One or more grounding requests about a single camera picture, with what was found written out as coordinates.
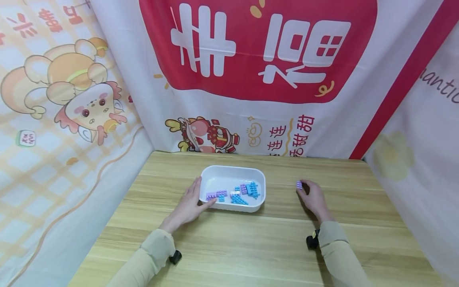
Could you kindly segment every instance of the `white bin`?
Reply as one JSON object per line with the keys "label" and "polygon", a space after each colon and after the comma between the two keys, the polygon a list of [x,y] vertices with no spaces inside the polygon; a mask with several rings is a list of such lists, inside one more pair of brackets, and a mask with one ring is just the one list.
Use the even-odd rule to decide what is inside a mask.
{"label": "white bin", "polygon": [[[266,199],[266,178],[263,172],[258,169],[243,168],[238,166],[211,165],[206,167],[202,173],[201,190],[199,199],[207,202],[206,195],[209,192],[226,190],[228,195],[225,202],[217,202],[211,207],[216,209],[234,210],[242,212],[256,212],[260,209]],[[260,196],[255,199],[248,195],[241,195],[249,205],[231,203],[230,193],[236,186],[255,182]]]}

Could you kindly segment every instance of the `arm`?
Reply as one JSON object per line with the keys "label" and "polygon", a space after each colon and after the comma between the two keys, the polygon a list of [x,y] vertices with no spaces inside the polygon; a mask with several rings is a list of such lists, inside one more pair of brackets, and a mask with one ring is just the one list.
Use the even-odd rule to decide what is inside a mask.
{"label": "arm", "polygon": [[172,233],[181,225],[195,220],[217,200],[213,199],[197,206],[200,189],[201,178],[199,177],[191,187],[186,189],[175,210],[164,219],[158,229],[150,233],[129,261],[110,280],[107,287],[144,287],[154,275],[158,274],[159,270],[166,265],[167,259],[175,252]]}
{"label": "arm", "polygon": [[362,265],[349,246],[344,230],[328,210],[320,186],[310,180],[301,182],[309,186],[309,194],[306,194],[304,189],[297,189],[297,193],[319,220],[320,250],[334,285],[336,287],[371,286]]}

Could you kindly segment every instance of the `cartoon character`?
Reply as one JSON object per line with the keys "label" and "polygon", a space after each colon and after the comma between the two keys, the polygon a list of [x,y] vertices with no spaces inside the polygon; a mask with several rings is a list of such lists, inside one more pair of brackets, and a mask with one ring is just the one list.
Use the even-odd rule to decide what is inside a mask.
{"label": "cartoon character", "polygon": [[80,39],[75,44],[54,47],[43,56],[33,55],[24,66],[9,72],[0,85],[5,104],[15,112],[41,119],[43,101],[32,95],[46,89],[49,101],[62,106],[55,123],[86,141],[102,145],[107,133],[127,119],[120,102],[121,88],[107,81],[107,69],[95,62],[104,57],[107,44],[100,38]]}
{"label": "cartoon character", "polygon": [[165,122],[171,132],[182,132],[183,141],[178,147],[182,152],[233,153],[239,144],[238,134],[231,134],[220,122],[213,119],[209,122],[203,117],[168,119]]}

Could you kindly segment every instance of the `wooden table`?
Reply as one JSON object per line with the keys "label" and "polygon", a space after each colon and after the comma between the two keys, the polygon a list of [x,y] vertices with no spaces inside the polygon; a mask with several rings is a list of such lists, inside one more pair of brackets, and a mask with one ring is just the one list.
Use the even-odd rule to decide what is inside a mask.
{"label": "wooden table", "polygon": [[305,237],[314,222],[296,180],[318,182],[374,286],[439,286],[440,281],[363,161],[154,152],[80,266],[70,286],[104,286],[162,222],[183,191],[213,164],[260,169],[267,198],[255,214],[210,210],[174,234],[183,254],[156,287],[331,286]]}

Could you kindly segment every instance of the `long sleeve shirt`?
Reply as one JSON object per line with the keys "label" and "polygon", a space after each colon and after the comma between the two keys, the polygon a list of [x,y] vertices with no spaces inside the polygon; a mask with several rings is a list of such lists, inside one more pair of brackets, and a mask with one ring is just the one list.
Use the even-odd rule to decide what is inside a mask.
{"label": "long sleeve shirt", "polygon": [[[335,287],[371,286],[357,257],[349,246],[344,230],[335,221],[320,226],[319,244]],[[154,230],[126,264],[107,284],[108,287],[145,287],[166,265],[175,252],[172,235]]]}

